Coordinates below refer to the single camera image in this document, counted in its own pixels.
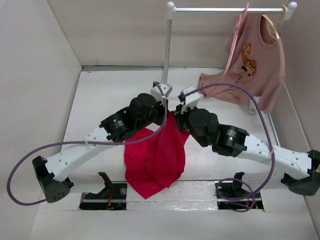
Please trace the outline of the red t shirt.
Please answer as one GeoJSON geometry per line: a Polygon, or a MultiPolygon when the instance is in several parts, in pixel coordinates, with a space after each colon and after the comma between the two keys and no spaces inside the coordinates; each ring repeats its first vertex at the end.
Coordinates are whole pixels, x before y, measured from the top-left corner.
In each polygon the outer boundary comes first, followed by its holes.
{"type": "Polygon", "coordinates": [[[185,171],[188,131],[178,131],[174,113],[152,138],[124,148],[125,179],[144,199],[169,188],[185,171]]]}

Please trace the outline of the pink plastic hanger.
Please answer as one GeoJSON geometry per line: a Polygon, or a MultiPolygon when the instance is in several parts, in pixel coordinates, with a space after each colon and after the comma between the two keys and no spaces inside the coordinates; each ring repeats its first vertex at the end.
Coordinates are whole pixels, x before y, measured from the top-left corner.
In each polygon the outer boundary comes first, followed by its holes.
{"type": "Polygon", "coordinates": [[[232,43],[231,43],[231,46],[230,46],[230,52],[229,52],[229,56],[228,56],[228,60],[227,60],[227,63],[226,63],[226,67],[223,71],[223,74],[222,74],[222,78],[224,78],[230,68],[230,65],[231,65],[231,62],[232,62],[232,58],[233,58],[233,55],[234,55],[234,52],[235,52],[235,48],[236,48],[236,45],[237,45],[237,41],[238,41],[238,36],[239,36],[239,32],[240,32],[240,29],[243,25],[243,22],[245,20],[245,17],[247,15],[247,11],[248,11],[248,8],[250,6],[250,3],[248,2],[246,4],[246,7],[245,9],[241,12],[241,14],[239,15],[238,19],[237,19],[237,22],[236,22],[236,25],[235,25],[235,30],[234,30],[234,34],[233,34],[233,38],[232,38],[232,43]]]}

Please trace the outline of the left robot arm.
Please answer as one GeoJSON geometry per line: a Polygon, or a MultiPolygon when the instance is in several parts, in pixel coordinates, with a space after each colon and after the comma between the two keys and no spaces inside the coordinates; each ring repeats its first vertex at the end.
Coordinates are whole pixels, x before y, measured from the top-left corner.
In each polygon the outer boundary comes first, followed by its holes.
{"type": "Polygon", "coordinates": [[[91,193],[107,198],[112,189],[105,172],[81,175],[75,174],[75,170],[103,151],[124,145],[150,124],[163,126],[167,115],[165,96],[141,93],[128,107],[104,119],[83,141],[68,142],[68,147],[60,153],[33,159],[46,202],[55,203],[69,193],[91,193]]]}

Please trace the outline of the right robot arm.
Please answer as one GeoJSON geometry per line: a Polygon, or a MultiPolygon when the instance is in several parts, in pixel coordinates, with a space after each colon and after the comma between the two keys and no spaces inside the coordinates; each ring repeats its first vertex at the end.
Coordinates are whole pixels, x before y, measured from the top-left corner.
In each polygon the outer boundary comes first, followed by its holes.
{"type": "Polygon", "coordinates": [[[303,196],[314,196],[320,188],[320,153],[316,150],[297,152],[267,142],[232,125],[220,124],[218,117],[203,108],[178,105],[174,111],[179,131],[188,131],[201,147],[210,146],[214,153],[226,157],[251,160],[268,167],[270,172],[237,172],[231,191],[242,197],[259,188],[288,189],[303,196]]]}

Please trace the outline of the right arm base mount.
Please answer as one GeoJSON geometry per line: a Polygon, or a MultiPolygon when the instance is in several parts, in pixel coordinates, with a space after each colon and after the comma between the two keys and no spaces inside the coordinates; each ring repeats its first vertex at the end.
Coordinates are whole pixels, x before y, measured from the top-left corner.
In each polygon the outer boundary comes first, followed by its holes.
{"type": "Polygon", "coordinates": [[[249,189],[243,188],[243,184],[239,181],[235,180],[225,180],[219,183],[215,182],[215,190],[214,195],[217,198],[217,208],[218,210],[232,210],[235,212],[246,212],[252,206],[253,210],[263,210],[263,201],[261,197],[261,193],[258,192],[254,195],[255,201],[253,198],[241,199],[239,201],[229,201],[222,198],[220,195],[225,196],[226,198],[240,198],[248,195],[249,189]]]}

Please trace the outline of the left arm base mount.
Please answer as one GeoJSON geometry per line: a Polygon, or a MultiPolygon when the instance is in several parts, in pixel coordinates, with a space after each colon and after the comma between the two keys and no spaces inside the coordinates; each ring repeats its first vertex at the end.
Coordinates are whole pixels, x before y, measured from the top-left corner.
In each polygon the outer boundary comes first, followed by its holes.
{"type": "Polygon", "coordinates": [[[79,208],[87,211],[124,211],[127,209],[127,182],[112,182],[105,172],[98,175],[103,179],[103,188],[98,193],[81,194],[79,208]]]}

